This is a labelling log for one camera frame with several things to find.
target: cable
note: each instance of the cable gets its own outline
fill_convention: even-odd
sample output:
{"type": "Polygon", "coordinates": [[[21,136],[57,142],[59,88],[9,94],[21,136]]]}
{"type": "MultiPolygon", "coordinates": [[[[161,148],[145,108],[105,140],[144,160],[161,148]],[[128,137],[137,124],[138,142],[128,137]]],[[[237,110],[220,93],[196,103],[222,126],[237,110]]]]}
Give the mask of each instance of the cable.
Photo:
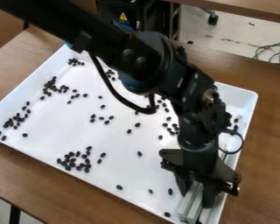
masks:
{"type": "Polygon", "coordinates": [[[102,69],[101,63],[98,61],[98,59],[94,56],[89,54],[90,58],[94,62],[94,65],[101,76],[102,80],[105,82],[108,90],[111,92],[111,94],[122,104],[125,106],[134,109],[135,111],[138,111],[140,113],[146,114],[146,115],[152,115],[156,113],[156,103],[155,103],[155,95],[154,94],[149,94],[149,102],[150,102],[150,107],[149,108],[141,108],[134,104],[131,101],[128,101],[124,97],[122,97],[120,94],[116,92],[116,90],[113,88],[112,84],[110,83],[108,77],[106,76],[105,72],[102,69]]]}
{"type": "Polygon", "coordinates": [[[271,61],[274,59],[274,57],[276,57],[276,56],[279,55],[279,54],[280,54],[280,52],[277,52],[277,53],[273,54],[273,55],[269,58],[269,62],[271,62],[271,61]]]}
{"type": "Polygon", "coordinates": [[[280,42],[279,43],[276,43],[274,45],[264,45],[264,46],[260,46],[258,47],[256,50],[255,50],[255,56],[253,57],[253,59],[258,59],[258,56],[267,51],[269,48],[273,47],[273,46],[280,46],[280,42]]]}
{"type": "Polygon", "coordinates": [[[228,154],[228,155],[234,155],[234,154],[238,153],[242,149],[242,147],[244,145],[244,139],[243,139],[242,135],[239,132],[237,132],[235,129],[225,129],[222,132],[228,133],[231,136],[238,136],[241,139],[241,145],[240,145],[239,149],[233,150],[233,151],[223,150],[219,146],[218,146],[218,149],[220,151],[223,151],[225,154],[228,154]]]}

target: table surface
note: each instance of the table surface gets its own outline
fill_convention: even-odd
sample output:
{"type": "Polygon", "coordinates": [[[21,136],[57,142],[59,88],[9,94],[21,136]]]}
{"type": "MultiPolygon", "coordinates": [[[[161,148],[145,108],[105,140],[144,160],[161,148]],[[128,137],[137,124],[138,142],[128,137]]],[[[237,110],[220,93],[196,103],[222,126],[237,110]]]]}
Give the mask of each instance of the table surface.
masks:
{"type": "Polygon", "coordinates": [[[165,0],[280,23],[280,0],[165,0]]]}
{"type": "MultiPolygon", "coordinates": [[[[31,27],[0,50],[0,101],[62,45],[31,27]]],[[[280,66],[185,45],[217,81],[259,94],[237,171],[238,198],[220,223],[280,223],[280,66]]],[[[90,184],[0,144],[0,198],[47,223],[166,223],[90,184]]]]}

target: robotic arm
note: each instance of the robotic arm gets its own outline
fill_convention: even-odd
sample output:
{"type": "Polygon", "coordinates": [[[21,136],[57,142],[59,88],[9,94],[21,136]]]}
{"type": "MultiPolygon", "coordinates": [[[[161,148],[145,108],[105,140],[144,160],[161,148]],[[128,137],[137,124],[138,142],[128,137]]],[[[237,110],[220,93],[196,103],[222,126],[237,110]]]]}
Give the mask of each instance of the robotic arm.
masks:
{"type": "Polygon", "coordinates": [[[156,32],[127,33],[106,24],[68,0],[0,0],[0,9],[29,21],[87,51],[112,94],[141,113],[156,112],[153,95],[169,99],[178,116],[180,149],[159,152],[162,168],[174,173],[186,195],[193,180],[203,184],[203,207],[212,207],[221,192],[238,195],[241,175],[218,156],[219,134],[228,132],[226,112],[214,80],[186,60],[186,51],[156,32]],[[110,85],[96,57],[119,72],[131,92],[148,95],[150,108],[122,98],[110,85]]]}

